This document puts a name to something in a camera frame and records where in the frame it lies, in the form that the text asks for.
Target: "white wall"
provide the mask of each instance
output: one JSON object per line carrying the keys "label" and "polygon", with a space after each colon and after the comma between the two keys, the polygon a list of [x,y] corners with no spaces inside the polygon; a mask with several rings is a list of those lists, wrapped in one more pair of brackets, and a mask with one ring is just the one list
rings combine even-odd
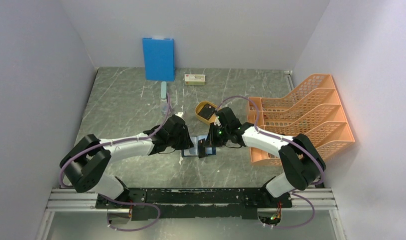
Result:
{"label": "white wall", "polygon": [[62,0],[96,66],[143,67],[142,37],[175,40],[175,64],[292,69],[329,0]]}
{"label": "white wall", "polygon": [[0,0],[0,240],[35,239],[94,76],[58,0]]}
{"label": "white wall", "polygon": [[406,239],[406,0],[331,0],[294,68],[331,73],[357,143],[327,164],[349,240]]}

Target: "blue folder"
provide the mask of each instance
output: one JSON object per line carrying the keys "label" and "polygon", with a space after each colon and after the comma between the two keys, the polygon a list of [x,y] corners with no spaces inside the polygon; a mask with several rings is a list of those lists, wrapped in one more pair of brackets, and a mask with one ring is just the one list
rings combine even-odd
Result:
{"label": "blue folder", "polygon": [[174,79],[173,39],[145,37],[142,39],[142,49],[145,78],[172,82]]}

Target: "plastic bottle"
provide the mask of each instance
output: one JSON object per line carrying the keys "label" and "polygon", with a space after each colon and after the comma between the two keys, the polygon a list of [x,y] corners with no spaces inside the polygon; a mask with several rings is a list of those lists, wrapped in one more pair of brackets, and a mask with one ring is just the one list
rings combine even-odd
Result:
{"label": "plastic bottle", "polygon": [[162,114],[166,114],[167,110],[169,109],[169,106],[167,105],[167,99],[166,99],[166,93],[167,93],[167,83],[165,81],[162,82],[162,89],[160,93],[160,110],[162,111]]}

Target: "gray marble table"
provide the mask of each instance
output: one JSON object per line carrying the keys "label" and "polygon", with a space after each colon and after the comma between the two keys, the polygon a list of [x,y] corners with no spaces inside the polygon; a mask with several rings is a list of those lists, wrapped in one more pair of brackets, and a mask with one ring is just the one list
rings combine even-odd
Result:
{"label": "gray marble table", "polygon": [[[205,86],[187,86],[184,74],[206,74]],[[77,140],[84,135],[122,138],[160,124],[160,82],[145,80],[140,67],[102,67],[86,106]],[[185,112],[191,136],[206,135],[209,127],[195,118],[201,101],[218,105],[233,95],[280,98],[288,92],[283,71],[257,69],[179,68],[175,81],[168,83],[172,107]],[[241,122],[246,121],[246,101],[226,102]],[[252,166],[249,149],[218,148],[206,158],[171,154],[137,156],[115,162],[107,171],[129,187],[257,187],[282,173],[281,167]]]}

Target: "orange basket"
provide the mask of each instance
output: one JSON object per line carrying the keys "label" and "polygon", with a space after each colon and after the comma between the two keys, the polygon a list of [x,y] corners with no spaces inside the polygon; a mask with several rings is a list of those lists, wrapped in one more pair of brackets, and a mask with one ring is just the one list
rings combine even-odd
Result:
{"label": "orange basket", "polygon": [[[282,98],[250,97],[260,111],[257,125],[287,136],[306,134],[324,161],[354,143],[332,76],[312,74]],[[255,122],[256,110],[247,105],[247,118]],[[281,160],[251,147],[253,165],[280,166]]]}

